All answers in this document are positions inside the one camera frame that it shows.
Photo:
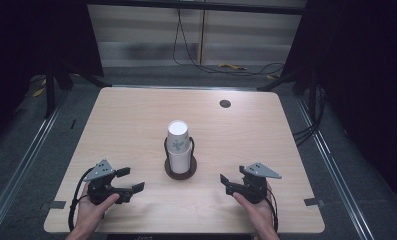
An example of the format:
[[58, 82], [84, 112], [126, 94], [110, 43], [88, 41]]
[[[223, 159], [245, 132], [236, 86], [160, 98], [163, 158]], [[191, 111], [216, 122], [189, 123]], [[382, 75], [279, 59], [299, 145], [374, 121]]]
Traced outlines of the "black overhead beam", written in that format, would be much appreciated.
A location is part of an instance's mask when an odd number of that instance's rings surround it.
[[264, 14], [281, 14], [281, 15], [304, 15], [307, 13], [307, 10], [305, 8], [232, 4], [232, 3], [219, 3], [219, 2], [212, 3], [212, 2], [181, 1], [181, 0], [83, 0], [83, 1], [86, 4], [108, 5], [108, 6], [190, 9], [190, 10], [264, 13]]

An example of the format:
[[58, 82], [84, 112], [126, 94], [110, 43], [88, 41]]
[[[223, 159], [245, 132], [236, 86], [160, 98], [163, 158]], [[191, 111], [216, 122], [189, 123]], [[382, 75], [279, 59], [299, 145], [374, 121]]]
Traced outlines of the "person's right hand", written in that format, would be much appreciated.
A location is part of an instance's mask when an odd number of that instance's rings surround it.
[[245, 209], [256, 232], [264, 230], [275, 232], [272, 211], [266, 201], [252, 204], [239, 193], [234, 193], [233, 198]]

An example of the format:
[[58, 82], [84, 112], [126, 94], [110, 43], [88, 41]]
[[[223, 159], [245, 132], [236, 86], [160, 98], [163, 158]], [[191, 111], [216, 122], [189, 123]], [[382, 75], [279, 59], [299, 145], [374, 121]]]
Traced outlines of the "dark round cup holder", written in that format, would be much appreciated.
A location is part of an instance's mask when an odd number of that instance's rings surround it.
[[165, 169], [166, 174], [174, 180], [189, 179], [195, 174], [195, 172], [197, 170], [197, 160], [194, 156], [195, 143], [194, 143], [194, 140], [192, 137], [190, 137], [189, 140], [191, 141], [190, 150], [188, 151], [189, 167], [183, 173], [176, 173], [173, 171], [171, 162], [170, 162], [170, 157], [172, 156], [172, 154], [167, 149], [167, 141], [164, 141], [164, 150], [165, 150], [165, 154], [166, 154], [166, 159], [164, 162], [164, 169]]

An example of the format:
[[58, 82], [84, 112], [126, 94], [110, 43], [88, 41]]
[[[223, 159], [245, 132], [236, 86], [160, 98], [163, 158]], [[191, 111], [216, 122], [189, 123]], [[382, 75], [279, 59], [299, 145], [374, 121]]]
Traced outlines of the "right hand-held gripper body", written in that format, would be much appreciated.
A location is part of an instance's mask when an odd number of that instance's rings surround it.
[[251, 203], [260, 203], [267, 197], [267, 179], [281, 179], [282, 176], [260, 162], [245, 167], [243, 183], [249, 184], [249, 193], [244, 197]]

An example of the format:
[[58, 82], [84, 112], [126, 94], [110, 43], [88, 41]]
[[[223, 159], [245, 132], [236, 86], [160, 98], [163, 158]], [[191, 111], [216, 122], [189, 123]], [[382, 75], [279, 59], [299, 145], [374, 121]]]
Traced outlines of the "metal floor rail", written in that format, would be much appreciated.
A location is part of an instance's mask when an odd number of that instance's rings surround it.
[[0, 193], [0, 225], [8, 212], [14, 198], [20, 189], [26, 174], [33, 165], [37, 154], [39, 153], [44, 141], [46, 140], [49, 132], [51, 131], [62, 106], [65, 104], [66, 99], [69, 95], [69, 90], [63, 90], [59, 102], [54, 107], [54, 109], [47, 114], [47, 117], [43, 120], [38, 132], [36, 133], [34, 139], [32, 140], [28, 150], [21, 158], [17, 168], [14, 170], [8, 183], [3, 188]]
[[348, 216], [350, 217], [354, 228], [356, 229], [360, 240], [375, 240], [368, 222], [366, 221], [361, 208], [359, 207], [345, 178], [343, 177], [322, 132], [313, 127], [314, 122], [311, 120], [309, 107], [306, 101], [302, 97], [298, 97], [297, 102], [306, 124], [312, 130], [311, 136], [320, 152], [320, 155], [322, 156], [324, 164], [333, 180], [340, 199], [347, 211]]

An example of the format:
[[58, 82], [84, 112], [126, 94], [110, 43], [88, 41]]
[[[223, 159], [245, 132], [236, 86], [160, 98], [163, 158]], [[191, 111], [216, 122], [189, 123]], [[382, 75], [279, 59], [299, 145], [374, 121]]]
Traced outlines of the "black curtain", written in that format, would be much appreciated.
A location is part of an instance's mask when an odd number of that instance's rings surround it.
[[285, 72], [316, 78], [397, 195], [397, 0], [307, 0]]
[[88, 6], [80, 0], [0, 0], [0, 134], [29, 81], [51, 70], [103, 74]]

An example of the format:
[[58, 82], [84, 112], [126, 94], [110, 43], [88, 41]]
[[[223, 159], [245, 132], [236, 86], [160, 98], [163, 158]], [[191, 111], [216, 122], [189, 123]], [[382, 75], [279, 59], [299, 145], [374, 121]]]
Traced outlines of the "black metal stand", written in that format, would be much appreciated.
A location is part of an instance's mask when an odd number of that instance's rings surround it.
[[71, 90], [74, 85], [73, 80], [70, 77], [72, 74], [78, 74], [80, 77], [99, 88], [111, 87], [111, 84], [98, 80], [91, 74], [87, 74], [68, 60], [61, 58], [50, 60], [46, 65], [45, 72], [47, 100], [46, 118], [50, 117], [56, 110], [55, 84], [58, 84], [62, 90]]
[[311, 85], [313, 69], [310, 67], [300, 67], [288, 73], [283, 73], [279, 78], [268, 85], [258, 87], [257, 91], [270, 92], [276, 87], [293, 82], [292, 92], [294, 95], [303, 95], [306, 89]]

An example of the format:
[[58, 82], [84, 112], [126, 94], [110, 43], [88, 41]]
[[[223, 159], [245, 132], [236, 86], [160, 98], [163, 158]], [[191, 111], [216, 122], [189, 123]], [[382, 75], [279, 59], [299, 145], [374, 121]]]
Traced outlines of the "person's left hand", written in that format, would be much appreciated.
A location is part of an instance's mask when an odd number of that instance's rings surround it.
[[117, 193], [112, 194], [101, 204], [95, 205], [90, 201], [87, 192], [88, 183], [85, 184], [83, 189], [84, 197], [79, 201], [78, 214], [74, 229], [95, 233], [95, 230], [103, 219], [105, 212], [116, 203], [119, 199], [119, 195]]

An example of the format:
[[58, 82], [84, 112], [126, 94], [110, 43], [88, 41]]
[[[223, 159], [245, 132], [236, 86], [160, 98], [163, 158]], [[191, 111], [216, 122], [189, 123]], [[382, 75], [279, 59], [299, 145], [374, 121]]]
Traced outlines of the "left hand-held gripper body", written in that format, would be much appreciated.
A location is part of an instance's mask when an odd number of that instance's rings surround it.
[[131, 188], [116, 188], [112, 185], [112, 180], [116, 177], [115, 171], [106, 159], [101, 160], [87, 171], [83, 181], [89, 183], [87, 195], [93, 204], [99, 205], [115, 193], [119, 195], [117, 204], [130, 201], [133, 196]]

